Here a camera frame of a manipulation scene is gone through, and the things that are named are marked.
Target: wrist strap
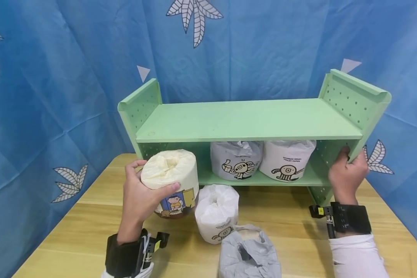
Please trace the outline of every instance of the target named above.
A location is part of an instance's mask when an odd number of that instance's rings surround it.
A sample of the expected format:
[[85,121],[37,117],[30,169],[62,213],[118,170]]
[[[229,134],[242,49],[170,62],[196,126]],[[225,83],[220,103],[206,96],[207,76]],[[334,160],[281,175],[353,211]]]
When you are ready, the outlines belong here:
[[131,277],[136,269],[141,269],[144,260],[144,240],[147,230],[142,229],[139,240],[122,245],[117,244],[117,234],[107,240],[105,267],[114,278]]
[[370,234],[372,232],[366,207],[363,205],[341,205],[331,202],[336,232],[355,232]]

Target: left hand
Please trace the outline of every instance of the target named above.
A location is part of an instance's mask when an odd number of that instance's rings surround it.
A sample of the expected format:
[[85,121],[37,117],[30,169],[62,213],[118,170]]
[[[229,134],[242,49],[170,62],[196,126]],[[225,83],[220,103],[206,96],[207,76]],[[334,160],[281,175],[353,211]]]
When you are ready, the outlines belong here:
[[156,190],[147,188],[140,181],[141,171],[136,172],[136,168],[145,163],[146,160],[135,160],[125,167],[124,204],[117,235],[119,245],[138,240],[145,219],[155,211],[162,199],[180,187],[179,183],[174,183]]

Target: hand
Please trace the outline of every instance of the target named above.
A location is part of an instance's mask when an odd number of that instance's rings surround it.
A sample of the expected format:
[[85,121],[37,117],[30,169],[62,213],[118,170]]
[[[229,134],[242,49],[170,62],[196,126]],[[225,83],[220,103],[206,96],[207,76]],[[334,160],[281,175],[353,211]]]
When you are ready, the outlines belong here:
[[174,183],[156,190],[147,188],[140,181],[141,171],[136,173],[136,168],[145,163],[146,160],[135,160],[125,167],[124,204],[117,235],[119,245],[138,240],[145,219],[155,211],[162,199],[180,187],[179,183]]
[[363,150],[349,164],[348,155],[349,147],[343,147],[329,170],[329,181],[335,201],[343,205],[358,205],[355,193],[369,169]]

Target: wooden table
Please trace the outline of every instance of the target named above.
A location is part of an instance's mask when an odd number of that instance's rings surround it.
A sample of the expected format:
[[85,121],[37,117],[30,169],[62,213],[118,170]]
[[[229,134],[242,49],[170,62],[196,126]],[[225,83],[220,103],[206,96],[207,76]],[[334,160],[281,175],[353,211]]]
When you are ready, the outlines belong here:
[[[117,232],[122,211],[124,166],[136,158],[115,158],[14,277],[100,277],[107,237]],[[278,251],[284,278],[333,278],[325,220],[311,219],[307,188],[236,187],[239,224],[259,226]],[[365,181],[358,200],[367,207],[373,233],[391,278],[417,278],[417,242]],[[217,277],[220,245],[200,237],[194,217],[164,220],[152,215],[145,228],[171,234],[155,253],[152,277]]]

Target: gray wrapped toilet paper roll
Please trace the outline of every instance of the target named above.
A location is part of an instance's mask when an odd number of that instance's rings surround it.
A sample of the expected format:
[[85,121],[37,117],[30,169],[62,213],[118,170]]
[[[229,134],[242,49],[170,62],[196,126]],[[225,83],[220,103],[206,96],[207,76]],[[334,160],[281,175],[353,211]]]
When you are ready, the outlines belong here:
[[250,178],[262,158],[262,142],[211,142],[212,171],[220,178],[237,181]]
[[315,140],[266,141],[259,170],[277,181],[293,182],[302,178]]
[[281,264],[267,235],[250,224],[234,228],[221,243],[219,277],[281,278]]

